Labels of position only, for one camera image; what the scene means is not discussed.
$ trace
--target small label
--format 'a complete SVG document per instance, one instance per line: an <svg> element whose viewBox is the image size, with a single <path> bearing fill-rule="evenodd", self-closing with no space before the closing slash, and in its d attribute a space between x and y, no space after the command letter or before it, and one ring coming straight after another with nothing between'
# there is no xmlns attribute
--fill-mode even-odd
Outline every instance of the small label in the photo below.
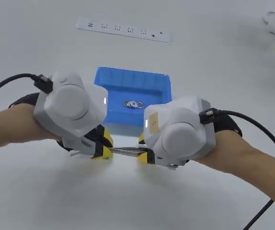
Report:
<svg viewBox="0 0 275 230"><path fill-rule="evenodd" d="M149 116L149 132L150 133L159 132L158 112Z"/></svg>

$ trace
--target blue plastic tray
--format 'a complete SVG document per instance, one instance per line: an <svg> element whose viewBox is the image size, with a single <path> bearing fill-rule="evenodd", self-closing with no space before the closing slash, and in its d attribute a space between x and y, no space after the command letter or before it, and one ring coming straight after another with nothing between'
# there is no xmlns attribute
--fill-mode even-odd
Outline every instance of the blue plastic tray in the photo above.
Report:
<svg viewBox="0 0 275 230"><path fill-rule="evenodd" d="M172 100L170 77L166 74L99 67L94 84L108 90L105 122L143 127L147 106ZM144 108L125 107L125 100L143 102Z"/></svg>

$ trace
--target power strip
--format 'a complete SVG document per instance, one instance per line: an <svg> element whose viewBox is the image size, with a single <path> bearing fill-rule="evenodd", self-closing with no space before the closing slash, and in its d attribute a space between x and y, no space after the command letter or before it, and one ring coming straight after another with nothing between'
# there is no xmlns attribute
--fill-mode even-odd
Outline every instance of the power strip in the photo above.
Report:
<svg viewBox="0 0 275 230"><path fill-rule="evenodd" d="M86 17L79 17L76 27L77 29L81 30L135 37L157 42L170 43L172 41L171 33L169 32L164 32L161 30L141 29L135 26L115 23L109 20L94 21Z"/></svg>

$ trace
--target white tabletop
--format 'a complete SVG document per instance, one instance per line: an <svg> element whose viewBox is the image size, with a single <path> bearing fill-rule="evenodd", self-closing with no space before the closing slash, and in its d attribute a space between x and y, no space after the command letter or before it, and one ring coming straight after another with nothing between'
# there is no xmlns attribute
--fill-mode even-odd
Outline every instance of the white tabletop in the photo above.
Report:
<svg viewBox="0 0 275 230"><path fill-rule="evenodd" d="M78 72L98 66L168 74L173 97L196 94L245 113L275 135L275 36L261 16L275 1L0 0L0 81L29 72ZM93 15L172 32L171 45L75 29ZM0 110L27 93L20 80L0 90ZM244 137L275 156L257 128ZM113 136L115 146L136 137ZM115 156L71 158L53 141L0 149L0 230L237 230L267 202L234 176L190 162L169 170ZM252 229L275 229L275 205Z"/></svg>

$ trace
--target washer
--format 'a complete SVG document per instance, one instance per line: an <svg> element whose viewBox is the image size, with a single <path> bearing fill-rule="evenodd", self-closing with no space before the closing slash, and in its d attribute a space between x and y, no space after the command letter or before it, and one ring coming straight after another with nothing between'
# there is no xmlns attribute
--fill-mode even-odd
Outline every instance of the washer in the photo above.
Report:
<svg viewBox="0 0 275 230"><path fill-rule="evenodd" d="M139 108L139 109L144 108L144 103L142 103L142 102L138 102L138 104L137 104L137 108Z"/></svg>
<svg viewBox="0 0 275 230"><path fill-rule="evenodd" d="M129 105L131 108L137 108L137 106L138 106L137 102L135 102L135 101L129 101L129 102L128 102L128 105Z"/></svg>
<svg viewBox="0 0 275 230"><path fill-rule="evenodd" d="M124 107L130 107L129 104L128 104L128 102L129 102L128 100L123 101L123 106L124 106Z"/></svg>

